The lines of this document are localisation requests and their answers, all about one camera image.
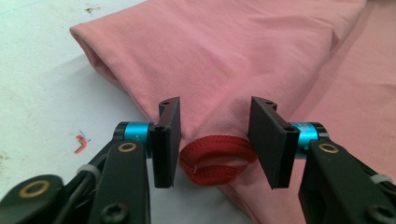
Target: screw hole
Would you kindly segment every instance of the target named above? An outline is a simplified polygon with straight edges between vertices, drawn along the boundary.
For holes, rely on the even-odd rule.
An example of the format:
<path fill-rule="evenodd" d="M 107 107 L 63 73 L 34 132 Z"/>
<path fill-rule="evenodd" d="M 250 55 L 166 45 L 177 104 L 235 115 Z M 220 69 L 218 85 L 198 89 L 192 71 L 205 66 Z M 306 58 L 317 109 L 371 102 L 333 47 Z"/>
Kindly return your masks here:
<path fill-rule="evenodd" d="M 165 128 L 163 126 L 155 127 L 155 131 L 163 131 Z"/>
<path fill-rule="evenodd" d="M 285 131 L 287 131 L 287 132 L 294 132 L 294 128 L 291 128 L 291 127 L 286 127 L 286 128 L 283 128 Z"/>

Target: pink fabric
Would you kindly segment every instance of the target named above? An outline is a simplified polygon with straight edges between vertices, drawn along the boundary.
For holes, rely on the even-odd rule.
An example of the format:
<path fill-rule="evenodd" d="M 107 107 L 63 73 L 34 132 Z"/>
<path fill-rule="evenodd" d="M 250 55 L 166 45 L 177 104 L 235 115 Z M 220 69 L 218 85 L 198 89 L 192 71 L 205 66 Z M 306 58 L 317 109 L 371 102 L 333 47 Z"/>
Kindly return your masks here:
<path fill-rule="evenodd" d="M 276 102 L 286 120 L 321 122 L 333 141 L 396 178 L 395 11 L 394 1 L 149 0 L 71 33 L 149 119 L 161 100 L 181 97 L 180 159 L 194 168 L 186 170 L 192 180 L 246 167 L 209 184 L 255 223 L 304 223 L 304 161 L 295 162 L 290 189 L 270 190 L 260 165 L 227 155 L 227 144 L 195 144 L 204 160 L 189 148 L 212 135 L 247 139 L 254 95 Z"/>

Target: white table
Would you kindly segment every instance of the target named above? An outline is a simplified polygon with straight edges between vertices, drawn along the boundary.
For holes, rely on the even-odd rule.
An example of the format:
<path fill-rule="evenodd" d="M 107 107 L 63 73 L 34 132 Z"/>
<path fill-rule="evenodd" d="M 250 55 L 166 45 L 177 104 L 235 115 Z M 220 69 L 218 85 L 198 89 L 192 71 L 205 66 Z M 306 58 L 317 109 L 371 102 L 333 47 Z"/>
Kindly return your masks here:
<path fill-rule="evenodd" d="M 90 66 L 69 27 L 139 1 L 0 1 L 0 197 L 36 175 L 69 182 L 120 121 L 141 121 L 128 94 Z M 80 153 L 76 136 L 90 140 Z M 153 186 L 151 161 L 148 161 Z M 150 187 L 152 223 L 251 223 L 216 187 Z"/>

